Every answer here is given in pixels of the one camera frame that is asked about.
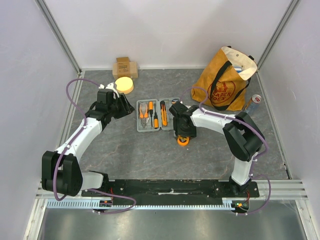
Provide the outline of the orange handled pliers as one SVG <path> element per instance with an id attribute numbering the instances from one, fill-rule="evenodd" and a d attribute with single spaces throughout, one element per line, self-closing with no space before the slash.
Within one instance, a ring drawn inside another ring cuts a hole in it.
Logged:
<path id="1" fill-rule="evenodd" d="M 139 119 L 142 128 L 146 128 L 149 121 L 149 109 L 146 102 L 141 102 L 139 104 Z"/>

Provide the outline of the grey plastic tool case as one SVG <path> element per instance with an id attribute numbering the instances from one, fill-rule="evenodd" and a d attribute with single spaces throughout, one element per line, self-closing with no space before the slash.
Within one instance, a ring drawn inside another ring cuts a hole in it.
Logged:
<path id="1" fill-rule="evenodd" d="M 178 97 L 138 100 L 136 102 L 136 130 L 139 133 L 157 132 L 159 130 L 172 131 L 174 129 L 174 124 L 173 124 L 173 118 L 174 117 L 170 113 L 169 109 L 172 106 L 172 99 L 176 99 L 176 98 L 178 98 Z M 149 108 L 149 102 L 150 101 L 153 101 L 153 117 L 152 117 L 153 127 L 151 127 L 150 114 L 148 112 L 149 120 L 147 122 L 146 128 L 142 128 L 141 120 L 139 118 L 139 104 L 143 103 L 143 102 L 146 102 L 147 106 Z M 162 125 L 162 115 L 161 115 L 161 105 L 160 105 L 161 101 L 165 101 L 166 112 L 167 112 L 167 126 L 163 126 Z M 154 128 L 154 105 L 156 106 L 156 112 L 157 112 L 157 116 L 158 116 L 158 125 L 159 125 L 158 129 Z"/>

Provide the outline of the orange screwdriver thick shaft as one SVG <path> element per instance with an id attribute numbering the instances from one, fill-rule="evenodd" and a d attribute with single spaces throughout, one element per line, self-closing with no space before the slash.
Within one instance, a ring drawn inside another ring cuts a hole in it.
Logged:
<path id="1" fill-rule="evenodd" d="M 157 114 L 157 108 L 156 105 L 154 104 L 154 121 L 153 121 L 153 125 L 155 129 L 159 128 L 159 119 L 158 119 L 158 114 Z"/>

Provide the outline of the orange tape measure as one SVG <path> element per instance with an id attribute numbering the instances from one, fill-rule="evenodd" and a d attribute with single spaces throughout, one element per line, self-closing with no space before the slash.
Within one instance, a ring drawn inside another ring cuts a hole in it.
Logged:
<path id="1" fill-rule="evenodd" d="M 190 137 L 183 137 L 183 136 L 178 136 L 177 137 L 177 143 L 179 146 L 185 147 L 189 144 L 190 142 Z"/>

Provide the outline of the orange utility knife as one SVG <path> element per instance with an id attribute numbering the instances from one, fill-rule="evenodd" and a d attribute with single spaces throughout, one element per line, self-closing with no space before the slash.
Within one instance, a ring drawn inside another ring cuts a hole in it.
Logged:
<path id="1" fill-rule="evenodd" d="M 167 120 L 167 110 L 166 110 L 166 103 L 164 100 L 160 102 L 160 108 L 161 108 L 161 121 L 163 126 L 168 125 L 168 120 Z"/>

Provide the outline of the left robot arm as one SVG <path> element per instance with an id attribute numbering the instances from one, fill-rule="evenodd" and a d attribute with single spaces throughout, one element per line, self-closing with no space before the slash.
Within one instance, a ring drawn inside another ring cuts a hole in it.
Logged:
<path id="1" fill-rule="evenodd" d="M 120 119 L 134 111 L 124 93 L 112 89 L 100 89 L 97 100 L 84 115 L 71 137 L 55 151 L 42 156 L 41 183 L 46 191 L 53 192 L 57 201 L 66 196 L 76 196 L 80 191 L 92 189 L 98 196 L 106 196 L 110 184 L 106 174 L 80 168 L 80 160 L 92 141 L 112 119 Z"/>

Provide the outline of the orange screwdriver thin shaft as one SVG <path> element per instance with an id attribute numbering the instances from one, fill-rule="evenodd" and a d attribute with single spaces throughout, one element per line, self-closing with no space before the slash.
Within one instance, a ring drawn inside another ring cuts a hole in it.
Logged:
<path id="1" fill-rule="evenodd" d="M 150 101 L 148 103 L 148 111 L 149 111 L 149 115 L 150 115 L 150 125 L 151 125 L 151 127 L 153 127 L 153 113 L 154 113 L 154 103 L 153 103 L 153 101 Z"/>

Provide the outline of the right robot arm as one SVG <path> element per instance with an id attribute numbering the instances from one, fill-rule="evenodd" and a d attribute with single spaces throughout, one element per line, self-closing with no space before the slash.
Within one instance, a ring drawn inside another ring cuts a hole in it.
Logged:
<path id="1" fill-rule="evenodd" d="M 242 196 L 251 181 L 251 168 L 266 140 L 246 112 L 237 115 L 222 114 L 200 106 L 185 106 L 176 102 L 169 108 L 173 115 L 173 130 L 180 146 L 188 145 L 197 136 L 197 128 L 205 128 L 224 135 L 234 157 L 234 167 L 229 178 L 229 191 Z"/>

